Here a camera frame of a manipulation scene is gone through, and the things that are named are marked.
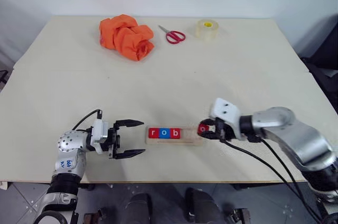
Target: wooden board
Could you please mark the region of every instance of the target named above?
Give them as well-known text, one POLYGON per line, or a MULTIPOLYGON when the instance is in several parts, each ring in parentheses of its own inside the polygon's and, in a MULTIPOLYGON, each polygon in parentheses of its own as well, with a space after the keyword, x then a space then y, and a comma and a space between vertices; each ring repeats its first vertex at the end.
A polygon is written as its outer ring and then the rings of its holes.
MULTIPOLYGON (((147 125, 196 126, 216 97, 244 114, 288 107, 337 145, 335 111, 273 21, 217 19, 227 35, 210 44, 190 34, 197 19, 142 18, 154 29, 156 48, 133 62, 100 47, 101 18, 54 17, 16 64, 0 93, 0 180, 49 182, 57 139, 96 108, 111 125, 117 119, 143 121, 145 126, 120 130, 121 151, 146 152, 125 160, 89 153, 83 182, 279 181, 256 160, 217 141, 205 139, 196 147, 145 144, 147 125), (166 43, 158 24, 187 32, 187 40, 166 43)), ((263 157, 287 178, 263 145, 233 143, 263 157)))

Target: red scissors handle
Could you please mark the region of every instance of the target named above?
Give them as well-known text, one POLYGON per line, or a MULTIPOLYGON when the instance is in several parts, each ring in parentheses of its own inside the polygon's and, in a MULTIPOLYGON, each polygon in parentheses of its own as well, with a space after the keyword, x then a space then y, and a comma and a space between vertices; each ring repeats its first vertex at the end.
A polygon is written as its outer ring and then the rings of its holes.
POLYGON ((171 44, 177 44, 185 40, 185 34, 178 31, 170 31, 165 34, 166 39, 171 44))

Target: scissors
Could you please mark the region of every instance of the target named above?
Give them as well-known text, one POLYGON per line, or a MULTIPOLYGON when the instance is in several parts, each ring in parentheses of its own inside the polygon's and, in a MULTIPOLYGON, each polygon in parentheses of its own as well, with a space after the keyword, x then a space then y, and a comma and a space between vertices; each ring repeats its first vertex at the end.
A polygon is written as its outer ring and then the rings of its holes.
POLYGON ((181 32, 173 31, 173 30, 169 31, 169 30, 166 30, 165 28, 163 28, 160 25, 159 25, 159 28, 166 33, 165 37, 166 37, 167 41, 171 44, 177 44, 177 43, 185 40, 185 34, 183 34, 181 32))

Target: red block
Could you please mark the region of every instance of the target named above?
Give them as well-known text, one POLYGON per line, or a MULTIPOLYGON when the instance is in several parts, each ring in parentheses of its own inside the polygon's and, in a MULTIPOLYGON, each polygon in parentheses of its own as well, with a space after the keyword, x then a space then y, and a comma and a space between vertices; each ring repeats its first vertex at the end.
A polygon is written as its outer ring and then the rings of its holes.
POLYGON ((159 138, 159 128, 149 128, 148 138, 159 138))
POLYGON ((200 133, 205 132, 207 130, 209 130, 209 126, 208 125, 200 124, 197 133, 200 134, 200 133))
POLYGON ((170 128, 170 138, 181 138, 181 129, 170 128))

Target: black cable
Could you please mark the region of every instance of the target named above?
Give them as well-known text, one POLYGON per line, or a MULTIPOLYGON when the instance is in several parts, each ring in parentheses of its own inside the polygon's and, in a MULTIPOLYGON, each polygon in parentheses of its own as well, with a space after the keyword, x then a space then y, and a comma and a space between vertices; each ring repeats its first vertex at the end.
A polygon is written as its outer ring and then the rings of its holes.
POLYGON ((310 215, 314 215, 317 220, 322 220, 322 218, 306 203, 304 195, 301 191, 301 189, 299 188, 294 176, 292 175, 291 171, 289 170, 289 168, 285 165, 285 163, 283 162, 283 160, 278 156, 278 154, 275 152, 275 150, 264 140, 261 139, 261 141, 263 142, 264 145, 266 145, 266 147, 273 153, 273 155, 276 157, 276 159, 281 163, 281 165, 284 167, 284 169, 286 170, 286 172, 289 174, 297 192, 299 195, 299 199, 301 200, 301 202, 303 203, 304 207, 306 208, 306 210, 310 213, 310 215))
MULTIPOLYGON (((255 155, 255 154, 252 154, 251 152, 249 152, 249 151, 247 151, 247 150, 244 150, 243 148, 240 148, 240 147, 237 147, 237 146, 234 146, 234 145, 232 145, 232 144, 230 144, 229 142, 227 142, 227 141, 222 141, 224 144, 226 144, 227 146, 230 146, 231 148, 233 148, 233 149, 236 149, 236 150, 238 150, 238 151, 241 151, 241 152, 243 152, 243 153, 245 153, 245 154, 247 154, 247 155, 250 155, 251 157, 253 157, 253 158, 255 158, 255 159, 257 159, 257 160, 259 160, 261 163, 263 163, 264 165, 266 165, 266 166, 268 166, 284 183, 285 183, 285 185, 286 186, 288 186, 289 187, 289 189, 297 196, 297 197, 299 197, 300 198, 300 196, 297 194, 297 192, 291 187, 291 185, 284 179, 284 177, 282 177, 282 175, 281 174, 279 174, 278 173, 278 171, 277 170, 275 170, 275 168, 274 167, 272 167, 269 163, 267 163, 266 161, 264 161, 263 159, 261 159, 260 157, 258 157, 257 155, 255 155)), ((310 213, 310 215, 311 215, 311 217, 312 218, 314 218, 315 219, 315 221, 317 222, 317 223, 320 223, 311 213, 310 213)))
POLYGON ((88 117, 90 117, 91 115, 97 113, 97 118, 101 118, 102 117, 102 110, 100 109, 96 109, 96 110, 93 110, 91 113, 89 113, 88 115, 86 115, 83 119, 81 119, 74 127, 72 130, 75 130, 76 128, 78 128, 78 126, 83 122, 85 121, 88 117))

